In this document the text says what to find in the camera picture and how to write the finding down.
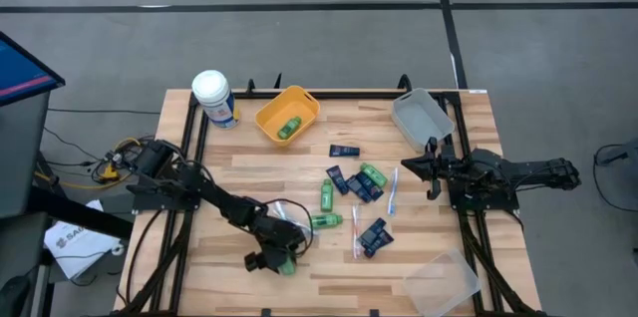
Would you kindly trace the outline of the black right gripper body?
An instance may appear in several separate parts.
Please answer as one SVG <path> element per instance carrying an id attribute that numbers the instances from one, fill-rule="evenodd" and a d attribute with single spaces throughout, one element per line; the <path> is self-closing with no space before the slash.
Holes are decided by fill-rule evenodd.
<path id="1" fill-rule="evenodd" d="M 428 200 L 435 200 L 441 193 L 440 179 L 447 179 L 450 175 L 450 165 L 455 160 L 454 147 L 450 145 L 443 145 L 441 151 L 437 154 L 438 140 L 435 137 L 430 137 L 426 145 L 426 157 L 430 158 L 430 176 L 428 180 L 431 183 L 431 187 L 427 192 Z"/>

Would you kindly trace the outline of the yellow plastic bin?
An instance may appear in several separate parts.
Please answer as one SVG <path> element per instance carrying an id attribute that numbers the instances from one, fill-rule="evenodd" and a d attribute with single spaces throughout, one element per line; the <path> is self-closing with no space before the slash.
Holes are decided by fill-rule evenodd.
<path id="1" fill-rule="evenodd" d="M 299 86 L 290 86 L 255 114 L 255 122 L 276 146 L 283 148 L 299 138 L 315 122 L 319 112 L 320 104 L 310 93 Z M 279 136 L 279 132 L 296 118 L 300 122 L 289 137 Z"/>

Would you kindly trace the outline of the clear plastic container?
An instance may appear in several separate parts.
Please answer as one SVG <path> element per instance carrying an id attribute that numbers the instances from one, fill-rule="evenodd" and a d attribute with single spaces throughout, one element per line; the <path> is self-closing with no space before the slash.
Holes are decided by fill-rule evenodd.
<path id="1" fill-rule="evenodd" d="M 478 276 L 455 248 L 405 277 L 403 286 L 422 317 L 443 317 L 481 290 Z"/>

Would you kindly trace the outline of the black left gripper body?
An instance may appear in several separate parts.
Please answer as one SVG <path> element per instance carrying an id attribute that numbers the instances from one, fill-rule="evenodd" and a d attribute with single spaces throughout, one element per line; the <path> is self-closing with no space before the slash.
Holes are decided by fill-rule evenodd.
<path id="1" fill-rule="evenodd" d="M 306 243 L 305 234 L 299 227 L 288 220 L 273 216 L 257 216 L 247 229 L 261 248 L 259 252 L 250 252 L 244 256 L 247 271 L 269 269 L 269 254 L 282 254 L 284 262 L 287 257 L 291 257 L 292 244 Z"/>

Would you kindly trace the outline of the black support beam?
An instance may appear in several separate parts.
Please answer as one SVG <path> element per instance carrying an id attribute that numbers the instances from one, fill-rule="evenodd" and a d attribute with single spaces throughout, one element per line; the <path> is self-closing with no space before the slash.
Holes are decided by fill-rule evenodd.
<path id="1" fill-rule="evenodd" d="M 31 187 L 26 210 L 46 212 L 54 219 L 125 240 L 129 239 L 134 227 L 131 222 L 124 219 L 86 207 L 36 186 Z"/>

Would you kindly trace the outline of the white wipes canister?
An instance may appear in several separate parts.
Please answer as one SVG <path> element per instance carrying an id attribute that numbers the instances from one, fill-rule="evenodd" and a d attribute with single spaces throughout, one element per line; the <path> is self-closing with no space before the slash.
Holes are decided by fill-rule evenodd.
<path id="1" fill-rule="evenodd" d="M 238 108 L 225 76 L 216 70 L 197 74 L 191 90 L 211 123 L 220 129 L 232 129 L 239 123 Z"/>

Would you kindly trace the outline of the grey plastic bin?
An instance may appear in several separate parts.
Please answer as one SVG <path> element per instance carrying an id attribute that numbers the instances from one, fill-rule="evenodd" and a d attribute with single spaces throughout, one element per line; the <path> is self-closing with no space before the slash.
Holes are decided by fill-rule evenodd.
<path id="1" fill-rule="evenodd" d="M 429 91 L 416 88 L 393 101 L 392 120 L 410 147 L 423 153 L 430 138 L 440 141 L 455 127 Z"/>

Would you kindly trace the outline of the monitor with blue screen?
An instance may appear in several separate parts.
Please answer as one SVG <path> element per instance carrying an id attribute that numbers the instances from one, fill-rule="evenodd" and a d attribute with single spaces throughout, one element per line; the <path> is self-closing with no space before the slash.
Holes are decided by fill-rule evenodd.
<path id="1" fill-rule="evenodd" d="M 0 31 L 0 107 L 65 85 L 59 74 Z"/>

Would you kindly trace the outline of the bagged red toothbrush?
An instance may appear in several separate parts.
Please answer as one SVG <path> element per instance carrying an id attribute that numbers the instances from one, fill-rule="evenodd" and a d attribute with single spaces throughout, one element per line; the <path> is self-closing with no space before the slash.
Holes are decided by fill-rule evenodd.
<path id="1" fill-rule="evenodd" d="M 355 202 L 351 207 L 352 216 L 352 255 L 355 260 L 361 256 L 361 245 L 359 238 L 359 203 Z"/>

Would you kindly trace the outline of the grey cabinet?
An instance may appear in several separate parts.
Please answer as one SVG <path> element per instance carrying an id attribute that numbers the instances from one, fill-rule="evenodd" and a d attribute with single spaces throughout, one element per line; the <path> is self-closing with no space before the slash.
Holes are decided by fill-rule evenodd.
<path id="1" fill-rule="evenodd" d="M 49 96 L 0 107 L 0 219 L 27 209 Z"/>

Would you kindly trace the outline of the black metal table frame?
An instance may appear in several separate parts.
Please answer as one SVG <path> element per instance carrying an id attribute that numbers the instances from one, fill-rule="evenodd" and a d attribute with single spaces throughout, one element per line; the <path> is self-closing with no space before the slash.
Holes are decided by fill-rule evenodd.
<path id="1" fill-rule="evenodd" d="M 213 316 L 417 316 L 403 280 L 453 248 L 481 283 L 480 292 L 445 315 L 547 317 L 541 310 L 521 226 L 514 211 L 467 210 L 450 204 L 445 181 L 435 200 L 431 184 L 401 165 L 416 152 L 392 120 L 393 101 L 414 90 L 402 80 L 395 90 L 306 90 L 320 104 L 315 122 L 286 147 L 276 146 L 255 114 L 285 89 L 237 91 L 239 124 L 214 127 L 189 90 L 166 93 L 156 136 L 202 163 L 227 192 L 265 202 L 280 200 L 289 221 L 314 234 L 291 276 L 269 269 L 247 271 L 244 256 L 261 248 L 254 236 L 230 225 L 205 200 L 187 202 L 156 195 L 136 215 L 124 291 L 107 317 Z M 434 98 L 454 123 L 438 147 L 457 158 L 474 149 L 500 156 L 501 147 L 487 93 L 442 90 Z M 356 147 L 358 157 L 329 156 L 331 145 Z M 320 209 L 326 170 L 337 165 L 347 180 L 362 162 L 388 182 L 369 203 L 333 183 L 333 209 Z M 396 214 L 388 214 L 392 172 L 399 170 Z M 379 217 L 394 241 L 372 258 L 352 255 L 352 205 L 359 203 L 359 236 Z M 314 229 L 311 216 L 336 213 L 343 223 Z"/>

